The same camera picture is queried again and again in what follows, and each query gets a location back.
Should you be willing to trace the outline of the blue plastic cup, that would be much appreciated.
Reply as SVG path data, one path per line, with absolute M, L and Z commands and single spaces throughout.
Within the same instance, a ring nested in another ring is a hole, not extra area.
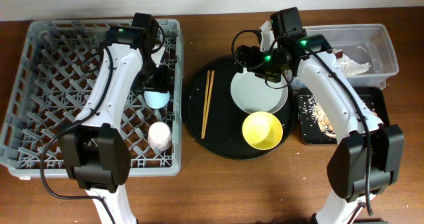
M 144 99 L 149 108 L 160 109 L 168 104 L 170 92 L 161 93 L 158 91 L 146 91 L 144 92 Z

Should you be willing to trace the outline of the grey round plate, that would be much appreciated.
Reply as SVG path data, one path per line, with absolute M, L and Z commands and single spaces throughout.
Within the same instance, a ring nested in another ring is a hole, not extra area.
M 265 111 L 275 113 L 288 100 L 289 89 L 283 76 L 278 83 L 255 76 L 253 72 L 237 72 L 231 81 L 231 97 L 236 106 L 246 113 Z

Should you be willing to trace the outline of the pink plastic cup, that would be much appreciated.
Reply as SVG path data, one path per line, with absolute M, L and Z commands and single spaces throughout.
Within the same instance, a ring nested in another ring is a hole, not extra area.
M 167 150 L 172 144 L 172 131 L 161 121 L 153 123 L 148 130 L 148 144 L 160 151 Z

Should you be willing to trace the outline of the yellow bowl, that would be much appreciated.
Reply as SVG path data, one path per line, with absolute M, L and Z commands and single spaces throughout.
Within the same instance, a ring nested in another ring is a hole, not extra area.
M 284 135 L 283 125 L 273 114 L 258 111 L 251 113 L 242 124 L 242 136 L 256 150 L 277 147 Z

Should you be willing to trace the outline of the peanut shells and rice scraps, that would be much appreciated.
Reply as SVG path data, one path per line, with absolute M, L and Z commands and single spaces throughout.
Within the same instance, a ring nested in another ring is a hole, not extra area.
M 333 126 L 326 116 L 324 110 L 316 100 L 315 96 L 312 95 L 310 98 L 308 98 L 307 104 L 309 105 L 307 112 L 309 115 L 311 115 L 312 121 L 318 125 L 319 130 L 324 135 L 335 138 L 336 135 L 333 130 Z

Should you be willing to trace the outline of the white napkin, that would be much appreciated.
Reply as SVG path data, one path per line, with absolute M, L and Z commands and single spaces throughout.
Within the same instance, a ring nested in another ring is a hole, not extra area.
M 335 52 L 340 51 L 341 49 L 333 49 L 333 54 Z M 345 53 L 343 53 L 343 57 L 341 59 L 336 59 L 341 72 L 345 76 L 355 76 L 358 74 L 363 74 L 370 69 L 370 63 L 366 62 L 360 64 L 355 62 L 353 59 L 349 58 Z

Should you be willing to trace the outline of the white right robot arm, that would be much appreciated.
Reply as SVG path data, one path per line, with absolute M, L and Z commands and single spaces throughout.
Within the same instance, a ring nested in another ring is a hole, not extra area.
M 327 39 L 307 35 L 297 7 L 271 14 L 268 26 L 253 33 L 260 46 L 231 46 L 235 64 L 266 81 L 290 70 L 315 96 L 337 138 L 327 165 L 332 190 L 310 222 L 353 223 L 362 209 L 372 215 L 372 198 L 398 180 L 402 130 L 385 125 L 364 104 L 341 72 Z

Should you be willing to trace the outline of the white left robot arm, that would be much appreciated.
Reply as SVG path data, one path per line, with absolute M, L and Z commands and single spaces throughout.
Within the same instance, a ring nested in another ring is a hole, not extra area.
M 112 26 L 101 42 L 101 68 L 85 106 L 71 125 L 58 135 L 66 172 L 92 199 L 102 223 L 137 223 L 125 182 L 131 169 L 131 154 L 121 131 L 121 117 L 130 92 L 165 95 L 170 69 L 153 54 L 163 35 L 159 22 L 137 13 L 129 27 Z

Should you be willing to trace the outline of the black rectangular waste tray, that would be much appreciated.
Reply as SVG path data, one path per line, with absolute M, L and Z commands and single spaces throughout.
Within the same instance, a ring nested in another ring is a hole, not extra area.
M 355 87 L 354 90 L 373 114 L 377 115 L 385 125 L 390 124 L 384 96 L 379 88 Z M 308 114 L 307 99 L 311 96 L 312 93 L 307 88 L 301 88 L 296 92 L 302 142 L 310 145 L 337 144 L 336 137 L 331 138 L 324 135 L 318 125 L 312 121 L 311 115 Z

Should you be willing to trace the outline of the grey plastic dishwasher rack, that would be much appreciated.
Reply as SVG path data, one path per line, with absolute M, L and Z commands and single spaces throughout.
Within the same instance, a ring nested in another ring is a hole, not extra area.
M 44 147 L 64 123 L 86 104 L 96 74 L 80 64 L 94 53 L 112 26 L 128 19 L 35 21 L 25 38 L 21 61 L 1 127 L 1 165 L 23 180 L 38 178 Z M 121 136 L 132 160 L 130 176 L 175 176 L 182 166 L 181 96 L 184 38 L 179 22 L 160 19 L 166 39 L 162 63 L 171 71 L 170 100 L 160 109 L 129 93 L 121 119 Z M 150 126 L 161 121 L 172 131 L 172 144 L 160 151 L 148 144 Z

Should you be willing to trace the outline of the clear plastic waste bin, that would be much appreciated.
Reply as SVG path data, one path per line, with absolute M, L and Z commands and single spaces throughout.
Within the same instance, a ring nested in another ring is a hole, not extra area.
M 347 77 L 353 87 L 384 89 L 386 80 L 399 72 L 391 38 L 382 24 L 319 25 L 305 29 L 309 36 L 322 34 L 333 48 L 342 50 L 355 62 L 369 63 L 367 72 Z

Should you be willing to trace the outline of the round black serving tray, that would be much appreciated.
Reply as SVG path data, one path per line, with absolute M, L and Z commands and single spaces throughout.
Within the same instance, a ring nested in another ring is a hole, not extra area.
M 208 71 L 214 71 L 213 93 L 205 137 L 201 137 L 203 108 Z M 248 160 L 265 156 L 278 147 L 258 150 L 242 135 L 242 123 L 248 114 L 234 103 L 230 84 L 236 68 L 230 56 L 210 61 L 188 81 L 182 95 L 183 121 L 193 138 L 211 152 L 230 159 Z

